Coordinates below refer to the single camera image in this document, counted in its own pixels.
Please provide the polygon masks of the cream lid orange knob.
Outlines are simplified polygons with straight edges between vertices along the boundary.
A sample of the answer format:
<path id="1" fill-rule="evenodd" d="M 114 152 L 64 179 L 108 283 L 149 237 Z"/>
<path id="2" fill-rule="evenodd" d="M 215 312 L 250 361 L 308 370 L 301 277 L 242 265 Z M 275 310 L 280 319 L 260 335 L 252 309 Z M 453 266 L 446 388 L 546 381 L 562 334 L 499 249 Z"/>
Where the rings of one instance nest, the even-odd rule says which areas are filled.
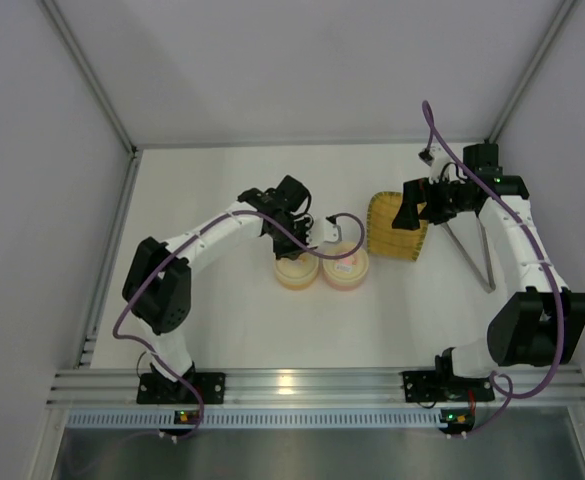
<path id="1" fill-rule="evenodd" d="M 319 260 L 310 254 L 302 254 L 296 260 L 283 258 L 274 263 L 275 275 L 305 277 L 318 274 Z"/>

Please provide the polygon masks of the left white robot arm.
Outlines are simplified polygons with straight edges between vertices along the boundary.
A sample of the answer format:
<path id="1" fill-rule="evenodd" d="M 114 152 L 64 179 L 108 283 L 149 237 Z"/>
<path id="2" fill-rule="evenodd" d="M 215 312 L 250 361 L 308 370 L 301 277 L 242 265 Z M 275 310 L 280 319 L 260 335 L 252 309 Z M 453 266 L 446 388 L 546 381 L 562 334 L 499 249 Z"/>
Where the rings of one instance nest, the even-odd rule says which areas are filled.
<path id="1" fill-rule="evenodd" d="M 148 390 L 188 403 L 195 378 L 183 323 L 191 310 L 192 280 L 221 256 L 249 240 L 268 236 L 277 260 L 295 260 L 309 246 L 313 221 L 309 190 L 287 175 L 278 186 L 241 193 L 229 210 L 172 240 L 153 237 L 137 247 L 122 296 L 140 320 L 142 344 L 152 357 Z"/>

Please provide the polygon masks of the metal tongs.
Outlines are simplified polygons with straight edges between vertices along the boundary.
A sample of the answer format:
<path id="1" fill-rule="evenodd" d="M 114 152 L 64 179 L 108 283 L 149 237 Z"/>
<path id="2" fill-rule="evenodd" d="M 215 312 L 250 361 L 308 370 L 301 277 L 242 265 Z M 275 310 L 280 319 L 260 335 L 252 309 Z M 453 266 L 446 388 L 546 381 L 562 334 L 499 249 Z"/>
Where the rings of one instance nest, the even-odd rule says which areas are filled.
<path id="1" fill-rule="evenodd" d="M 449 223 L 444 223 L 441 228 L 446 233 L 457 252 L 461 255 L 465 265 L 468 267 L 481 288 L 486 293 L 492 293 L 496 290 L 496 281 L 487 233 L 478 219 L 476 219 L 474 223 L 478 235 L 478 251 L 480 252 L 480 255 L 472 254 L 470 252 L 462 242 L 461 238 L 456 235 Z"/>

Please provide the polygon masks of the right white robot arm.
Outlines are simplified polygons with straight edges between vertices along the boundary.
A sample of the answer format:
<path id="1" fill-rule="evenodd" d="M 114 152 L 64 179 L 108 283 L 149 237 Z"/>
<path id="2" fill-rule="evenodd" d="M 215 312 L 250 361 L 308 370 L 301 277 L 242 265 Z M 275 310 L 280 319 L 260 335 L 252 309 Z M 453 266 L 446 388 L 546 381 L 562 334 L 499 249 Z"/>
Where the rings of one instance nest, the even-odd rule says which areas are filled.
<path id="1" fill-rule="evenodd" d="M 572 291 L 557 273 L 533 221 L 530 194 L 518 175 L 506 175 L 499 148 L 480 143 L 444 160 L 429 147 L 419 154 L 430 173 L 403 185 L 393 219 L 399 231 L 421 223 L 445 225 L 460 213 L 474 213 L 504 274 L 507 300 L 470 344 L 450 347 L 440 360 L 453 379 L 493 380 L 499 367 L 545 367 L 534 388 L 498 391 L 508 399 L 532 398 L 547 388 L 560 365 L 568 363 L 585 326 L 585 294 Z"/>

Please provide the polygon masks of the cream lid pink knob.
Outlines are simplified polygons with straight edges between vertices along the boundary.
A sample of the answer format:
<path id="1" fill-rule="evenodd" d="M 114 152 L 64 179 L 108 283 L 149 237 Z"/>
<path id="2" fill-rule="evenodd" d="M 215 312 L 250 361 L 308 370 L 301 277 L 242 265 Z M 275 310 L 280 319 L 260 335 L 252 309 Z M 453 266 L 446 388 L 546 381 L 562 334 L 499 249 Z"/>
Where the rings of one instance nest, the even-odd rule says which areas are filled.
<path id="1" fill-rule="evenodd" d="M 323 272 L 334 277 L 348 278 L 367 275 L 369 258 L 366 250 L 358 248 L 352 255 L 337 260 L 322 261 Z"/>

